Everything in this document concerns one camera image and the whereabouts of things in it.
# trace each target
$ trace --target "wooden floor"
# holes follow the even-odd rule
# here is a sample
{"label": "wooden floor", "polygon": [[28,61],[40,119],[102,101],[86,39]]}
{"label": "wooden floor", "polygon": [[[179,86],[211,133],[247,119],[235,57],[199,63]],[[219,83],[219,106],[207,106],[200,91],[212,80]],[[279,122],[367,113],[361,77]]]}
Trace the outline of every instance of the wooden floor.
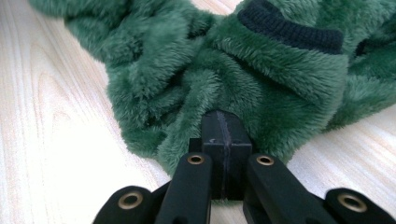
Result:
{"label": "wooden floor", "polygon": [[[106,98],[106,72],[62,21],[0,0],[0,223],[91,223],[117,189],[169,180],[128,152]],[[239,0],[195,0],[227,14]],[[313,193],[358,190],[396,217],[396,105],[302,147],[288,164]],[[241,204],[211,223],[246,223]]]}

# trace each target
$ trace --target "wood grain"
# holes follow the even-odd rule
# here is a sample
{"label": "wood grain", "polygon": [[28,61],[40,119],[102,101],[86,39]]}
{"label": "wood grain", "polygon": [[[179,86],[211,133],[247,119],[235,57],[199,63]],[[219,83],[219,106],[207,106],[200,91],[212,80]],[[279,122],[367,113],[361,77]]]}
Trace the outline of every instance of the wood grain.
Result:
{"label": "wood grain", "polygon": [[[239,0],[194,0],[220,14]],[[22,0],[0,0],[0,223],[91,223],[117,189],[169,180],[128,152],[106,98],[106,72],[65,30]],[[289,168],[312,192],[358,190],[396,217],[396,105],[322,134]],[[211,223],[246,223],[241,204]]]}

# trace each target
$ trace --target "green fleece fabric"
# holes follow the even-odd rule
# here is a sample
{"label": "green fleece fabric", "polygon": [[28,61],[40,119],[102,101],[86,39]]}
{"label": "green fleece fabric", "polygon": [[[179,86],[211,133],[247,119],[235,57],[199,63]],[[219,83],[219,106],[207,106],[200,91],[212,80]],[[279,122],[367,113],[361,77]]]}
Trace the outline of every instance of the green fleece fabric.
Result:
{"label": "green fleece fabric", "polygon": [[[394,0],[245,0],[229,16],[188,0],[30,3],[64,18],[106,65],[126,145],[169,174],[209,110],[235,113],[261,152],[286,161],[312,136],[396,102]],[[342,33],[339,52],[323,42],[328,30]]]}

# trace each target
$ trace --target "faux fur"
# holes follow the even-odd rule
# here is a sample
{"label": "faux fur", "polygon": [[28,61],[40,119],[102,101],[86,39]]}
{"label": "faux fur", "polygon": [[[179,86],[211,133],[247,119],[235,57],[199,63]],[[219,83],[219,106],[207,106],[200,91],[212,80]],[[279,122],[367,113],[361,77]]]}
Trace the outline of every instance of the faux fur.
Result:
{"label": "faux fur", "polygon": [[[260,151],[286,161],[312,136],[396,102],[394,0],[245,0],[226,17],[188,0],[30,3],[64,18],[106,65],[125,143],[170,174],[209,110],[235,113]],[[251,17],[251,4],[267,10]],[[339,50],[310,45],[323,30],[341,32]]]}

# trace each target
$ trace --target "crumpled green cloth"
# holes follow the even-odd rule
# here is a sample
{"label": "crumpled green cloth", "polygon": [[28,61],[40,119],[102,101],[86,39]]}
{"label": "crumpled green cloth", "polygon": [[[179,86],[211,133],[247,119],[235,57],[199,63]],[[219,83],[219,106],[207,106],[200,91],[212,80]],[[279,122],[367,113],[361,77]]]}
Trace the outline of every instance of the crumpled green cloth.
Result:
{"label": "crumpled green cloth", "polygon": [[170,174],[210,110],[286,161],[396,102],[394,0],[245,0],[228,16],[187,0],[30,3],[106,65],[126,145]]}

